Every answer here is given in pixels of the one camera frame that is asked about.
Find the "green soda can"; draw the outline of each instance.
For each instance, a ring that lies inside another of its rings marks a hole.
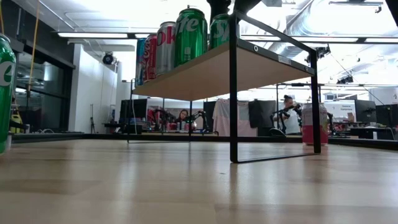
[[[228,14],[220,14],[214,17],[210,25],[210,49],[229,41],[228,18]]]
[[[6,150],[15,66],[10,40],[0,34],[0,154]]]
[[[175,67],[189,62],[207,51],[207,22],[198,9],[184,9],[176,23]]]

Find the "woman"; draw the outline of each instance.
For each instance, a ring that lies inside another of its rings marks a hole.
[[[175,120],[175,122],[176,122],[176,123],[177,123],[177,122],[181,123],[182,121],[187,122],[187,119],[188,119],[187,117],[188,117],[188,110],[186,110],[186,109],[181,110],[180,115],[179,115],[178,118]]]
[[[284,96],[284,105],[285,108],[290,108],[293,106],[293,98],[291,96]],[[298,120],[298,115],[296,111],[294,111],[294,108],[289,109],[287,112],[290,116],[282,115],[282,118],[284,120],[285,126],[286,126],[286,134],[300,134],[300,126],[299,126],[299,120]]]

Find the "can lid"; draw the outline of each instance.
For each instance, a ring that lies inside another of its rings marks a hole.
[[[184,9],[184,10],[182,10],[182,11],[180,12],[180,14],[183,13],[183,12],[185,12],[185,11],[196,11],[196,12],[199,12],[200,14],[202,14],[203,16],[205,15],[201,10],[195,9],[195,8]]]
[[[4,40],[6,40],[9,43],[11,43],[10,39],[8,37],[6,37],[4,34],[0,34],[0,38],[3,38]]]
[[[223,13],[223,14],[218,14],[217,16],[215,16],[215,17],[213,18],[213,20],[218,19],[218,18],[220,18],[220,17],[224,17],[224,16],[229,17],[229,15],[228,15],[227,13]]]
[[[175,22],[174,21],[166,21],[166,22],[162,22],[161,24],[160,24],[160,26],[162,26],[162,25],[164,25],[164,24],[175,24]]]

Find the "diet coke can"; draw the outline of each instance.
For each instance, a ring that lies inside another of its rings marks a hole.
[[[137,60],[136,60],[136,86],[142,86],[144,84],[144,46],[145,39],[141,38],[137,41]]]
[[[145,40],[144,45],[144,82],[154,80],[156,78],[156,35],[152,34]]]
[[[157,31],[156,75],[174,68],[175,22],[164,22]]]

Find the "shelf board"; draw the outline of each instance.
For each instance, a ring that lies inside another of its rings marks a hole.
[[[245,40],[237,46],[238,91],[310,77],[310,67]],[[158,76],[133,90],[135,95],[195,101],[229,93],[229,43]]]

